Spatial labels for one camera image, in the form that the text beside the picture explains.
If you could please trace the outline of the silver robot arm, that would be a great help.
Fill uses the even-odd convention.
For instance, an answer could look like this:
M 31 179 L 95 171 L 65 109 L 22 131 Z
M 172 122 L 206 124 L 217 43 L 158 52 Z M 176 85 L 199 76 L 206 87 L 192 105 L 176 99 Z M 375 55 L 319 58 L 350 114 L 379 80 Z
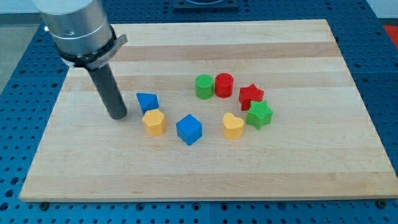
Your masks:
M 34 0 L 45 30 L 65 63 L 96 70 L 108 64 L 127 42 L 116 36 L 100 0 Z

